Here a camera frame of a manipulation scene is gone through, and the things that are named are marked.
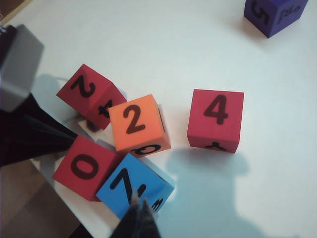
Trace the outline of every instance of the purple foam cube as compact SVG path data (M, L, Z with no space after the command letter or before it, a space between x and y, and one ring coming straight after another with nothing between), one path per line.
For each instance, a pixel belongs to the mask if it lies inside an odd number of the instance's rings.
M268 38L298 20L308 0L246 0L244 16Z

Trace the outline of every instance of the white table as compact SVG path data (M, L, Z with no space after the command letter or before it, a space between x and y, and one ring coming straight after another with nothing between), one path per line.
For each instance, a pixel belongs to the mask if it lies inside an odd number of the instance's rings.
M33 94L75 132L75 111L55 94L82 63L128 100L152 93L161 104L172 148L148 159L176 181L159 213L163 238L317 235L317 2L270 39L243 9L243 0L34 0L9 22L45 45ZM194 88L245 92L235 154L189 147ZM118 219L52 180L59 156L33 163L87 230L107 237Z

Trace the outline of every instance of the orange cube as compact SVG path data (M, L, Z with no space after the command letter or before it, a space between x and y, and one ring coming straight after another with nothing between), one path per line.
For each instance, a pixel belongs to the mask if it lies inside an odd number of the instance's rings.
M142 157L170 149L166 127L152 94L109 108L115 148Z

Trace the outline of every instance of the red cube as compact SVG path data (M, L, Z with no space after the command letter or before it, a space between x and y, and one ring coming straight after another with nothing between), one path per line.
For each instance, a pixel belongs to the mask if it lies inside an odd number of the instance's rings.
M190 146L236 152L244 93L195 89L187 130Z
M127 101L110 80L85 64L57 96L102 129L110 123L108 108Z
M53 178L89 201L119 165L122 156L78 135Z

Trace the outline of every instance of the cube face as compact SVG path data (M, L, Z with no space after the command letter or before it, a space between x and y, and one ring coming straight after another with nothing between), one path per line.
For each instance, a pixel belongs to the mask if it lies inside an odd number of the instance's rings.
M246 0L244 16L268 38L298 20L308 0Z
M113 213L122 218L131 203L132 191L147 199L155 211L161 209L174 187L146 165L128 154L97 193Z
M142 157L170 148L166 127L152 95L109 108L116 150Z
M78 136L53 178L89 201L121 162L122 157Z
M102 129L110 123L108 108L126 102L110 80L85 64L69 79L57 96Z
M244 93L195 89L187 137L194 147L235 152Z

